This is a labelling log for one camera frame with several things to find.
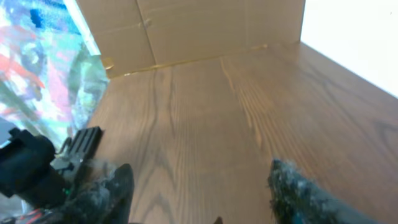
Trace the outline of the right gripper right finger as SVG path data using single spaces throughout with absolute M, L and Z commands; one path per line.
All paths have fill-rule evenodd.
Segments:
M 289 162 L 274 159 L 267 181 L 277 223 L 377 223 L 323 190 Z

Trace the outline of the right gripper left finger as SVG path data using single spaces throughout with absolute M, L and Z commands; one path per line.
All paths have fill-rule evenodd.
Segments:
M 134 174 L 129 164 L 111 177 L 92 182 L 77 196 L 46 215 L 47 223 L 128 223 L 134 193 Z

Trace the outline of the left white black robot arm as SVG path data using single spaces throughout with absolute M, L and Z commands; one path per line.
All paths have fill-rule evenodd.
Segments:
M 64 178 L 50 165 L 55 159 L 52 142 L 28 130 L 9 130 L 9 142 L 1 148 L 1 193 L 17 195 L 34 208 L 62 204 L 67 195 Z

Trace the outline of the brown cardboard panel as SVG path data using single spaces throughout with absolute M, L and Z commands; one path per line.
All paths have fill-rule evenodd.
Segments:
M 304 0 L 78 0 L 109 77 L 300 40 Z

